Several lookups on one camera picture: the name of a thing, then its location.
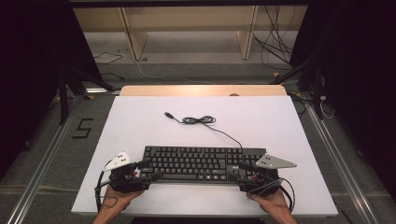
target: keyboard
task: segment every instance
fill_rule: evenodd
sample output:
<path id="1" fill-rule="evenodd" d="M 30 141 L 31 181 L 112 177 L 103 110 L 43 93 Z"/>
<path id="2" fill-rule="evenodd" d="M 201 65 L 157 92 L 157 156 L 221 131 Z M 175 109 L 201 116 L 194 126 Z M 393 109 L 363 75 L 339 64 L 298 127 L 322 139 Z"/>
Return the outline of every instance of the keyboard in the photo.
<path id="1" fill-rule="evenodd" d="M 143 160 L 151 163 L 141 170 L 140 176 L 161 171 L 158 182 L 234 184 L 229 181 L 228 172 L 251 178 L 253 174 L 239 169 L 238 162 L 254 164 L 265 152 L 265 148 L 147 146 Z"/>

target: person's right hand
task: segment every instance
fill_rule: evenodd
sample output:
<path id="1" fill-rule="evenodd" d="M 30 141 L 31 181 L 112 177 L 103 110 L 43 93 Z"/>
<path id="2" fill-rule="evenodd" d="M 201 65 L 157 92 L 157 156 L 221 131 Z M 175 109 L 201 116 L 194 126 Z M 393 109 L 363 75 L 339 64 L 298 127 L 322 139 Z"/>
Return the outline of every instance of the person's right hand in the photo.
<path id="1" fill-rule="evenodd" d="M 285 196 L 281 189 L 274 194 L 263 197 L 256 194 L 247 193 L 250 200 L 257 202 L 264 212 L 268 213 L 273 219 L 280 224 L 294 224 L 296 220 L 291 216 Z"/>

